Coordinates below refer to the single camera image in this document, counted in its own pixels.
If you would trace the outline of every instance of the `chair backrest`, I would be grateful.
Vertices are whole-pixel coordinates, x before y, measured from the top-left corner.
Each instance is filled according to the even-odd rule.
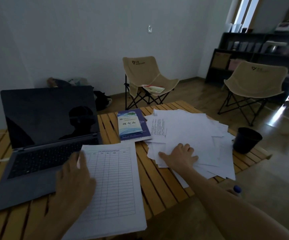
[[[284,66],[265,65],[241,62],[234,70],[228,82],[234,82],[240,89],[250,93],[276,90],[281,92],[283,80],[288,74],[288,68]]]
[[[160,74],[153,56],[128,58],[123,57],[123,68],[130,82],[137,85],[149,85]]]

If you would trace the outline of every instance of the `laptop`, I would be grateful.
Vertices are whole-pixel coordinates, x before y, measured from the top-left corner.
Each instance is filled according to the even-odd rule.
[[[13,152],[0,210],[55,192],[55,173],[82,145],[102,144],[92,86],[0,93]]]

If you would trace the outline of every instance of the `person's left hand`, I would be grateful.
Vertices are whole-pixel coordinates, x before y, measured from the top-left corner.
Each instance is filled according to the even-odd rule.
[[[77,167],[80,157],[80,168]],[[56,175],[56,192],[50,202],[52,214],[72,225],[90,204],[95,191],[95,179],[90,178],[83,152],[74,152]]]

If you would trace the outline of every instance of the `laptop keyboard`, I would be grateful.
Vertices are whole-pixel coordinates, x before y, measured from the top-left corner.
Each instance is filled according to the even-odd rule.
[[[20,153],[16,156],[8,178],[19,177],[25,174],[64,164],[71,153],[81,150],[82,145],[98,145],[98,138],[74,142],[66,145],[40,149],[33,152]]]

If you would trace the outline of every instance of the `black screen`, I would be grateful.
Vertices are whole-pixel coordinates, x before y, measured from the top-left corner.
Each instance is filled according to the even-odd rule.
[[[12,148],[98,133],[93,87],[1,91]]]

